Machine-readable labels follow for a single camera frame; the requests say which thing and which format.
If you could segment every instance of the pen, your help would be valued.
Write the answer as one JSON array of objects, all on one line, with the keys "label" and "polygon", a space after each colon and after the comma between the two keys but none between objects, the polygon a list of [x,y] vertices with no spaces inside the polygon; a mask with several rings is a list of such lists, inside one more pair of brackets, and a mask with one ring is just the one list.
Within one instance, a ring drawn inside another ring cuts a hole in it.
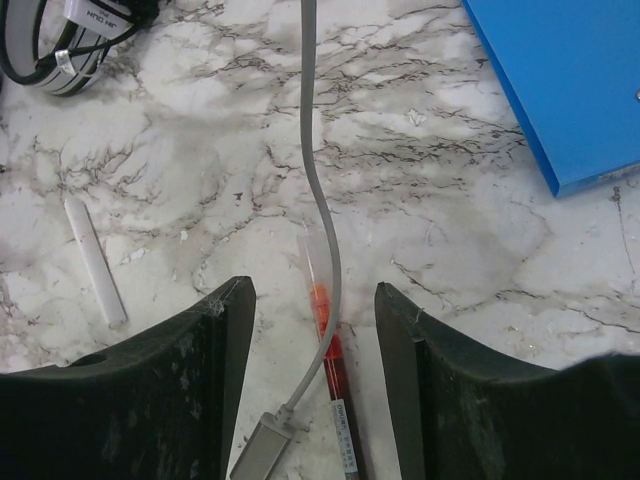
[{"label": "pen", "polygon": [[[310,235],[300,242],[301,253],[308,266],[307,283],[310,287],[311,309],[319,338],[322,338],[327,329],[331,311],[326,278],[323,279],[323,275],[319,275],[319,273],[322,273],[320,265],[324,263],[320,262],[322,259],[320,254],[322,250],[321,242],[323,240],[324,238],[321,236]],[[331,397],[331,409],[346,480],[367,480],[362,443],[356,423],[353,397],[349,388],[349,379],[338,331],[333,335],[331,345],[324,358],[324,369]]]}]

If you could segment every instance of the white marble surface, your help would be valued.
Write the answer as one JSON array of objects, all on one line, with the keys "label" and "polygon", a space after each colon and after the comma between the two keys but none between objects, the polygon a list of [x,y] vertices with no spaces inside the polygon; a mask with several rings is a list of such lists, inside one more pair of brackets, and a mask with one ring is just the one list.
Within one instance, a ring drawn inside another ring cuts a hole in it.
[{"label": "white marble surface", "polygon": [[[0,370],[64,365],[250,275],[259,299],[235,460],[317,344],[296,258],[315,213],[298,140],[299,28],[296,1],[176,0],[76,98],[5,85]],[[399,478],[379,281],[540,365],[640,350],[638,177],[551,198],[457,1],[320,0],[319,42],[315,149],[372,478]],[[100,318],[68,195],[104,244],[131,317],[120,331]],[[321,376],[300,420],[276,479],[341,478]]]}]

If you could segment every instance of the pen label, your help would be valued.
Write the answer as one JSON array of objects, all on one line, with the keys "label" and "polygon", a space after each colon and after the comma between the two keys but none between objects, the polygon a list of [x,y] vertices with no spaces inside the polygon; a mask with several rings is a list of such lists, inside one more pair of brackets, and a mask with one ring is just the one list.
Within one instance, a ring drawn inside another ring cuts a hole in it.
[{"label": "pen label", "polygon": [[358,473],[358,464],[353,450],[353,440],[351,439],[351,430],[347,420],[347,411],[344,408],[344,400],[338,399],[331,402],[331,410],[333,410],[333,421],[336,424],[338,433],[344,473]]}]

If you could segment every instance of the white stick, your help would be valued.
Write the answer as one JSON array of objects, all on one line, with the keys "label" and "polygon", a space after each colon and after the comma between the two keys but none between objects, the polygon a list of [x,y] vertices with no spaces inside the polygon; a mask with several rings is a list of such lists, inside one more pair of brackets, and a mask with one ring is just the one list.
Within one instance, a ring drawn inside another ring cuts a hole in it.
[{"label": "white stick", "polygon": [[73,236],[80,246],[84,264],[89,271],[102,315],[110,327],[118,327],[127,321],[127,315],[113,283],[98,237],[91,225],[87,208],[77,198],[68,198],[64,202],[64,209],[69,217]]}]

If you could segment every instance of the gray cable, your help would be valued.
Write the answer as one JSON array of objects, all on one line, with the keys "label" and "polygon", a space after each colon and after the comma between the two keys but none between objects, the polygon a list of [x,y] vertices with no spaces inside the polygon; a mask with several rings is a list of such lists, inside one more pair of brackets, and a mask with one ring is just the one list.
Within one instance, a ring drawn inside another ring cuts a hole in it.
[{"label": "gray cable", "polygon": [[322,193],[318,172],[316,171],[313,159],[313,87],[316,70],[316,0],[301,0],[302,2],[302,68],[301,68],[301,91],[300,91],[300,141],[302,144],[302,161],[307,174],[307,180],[311,187],[311,192],[318,205],[320,218],[327,234],[329,252],[331,253],[331,267],[333,271],[333,285],[331,290],[331,313],[327,330],[320,342],[316,356],[302,378],[300,385],[295,389],[289,401],[284,407],[293,412],[304,392],[309,388],[313,378],[318,373],[323,363],[324,357],[329,350],[331,338],[338,326],[340,318],[340,301],[342,296],[342,267],[340,265],[340,249],[336,229],[331,220],[331,211],[327,205],[327,200]]}]

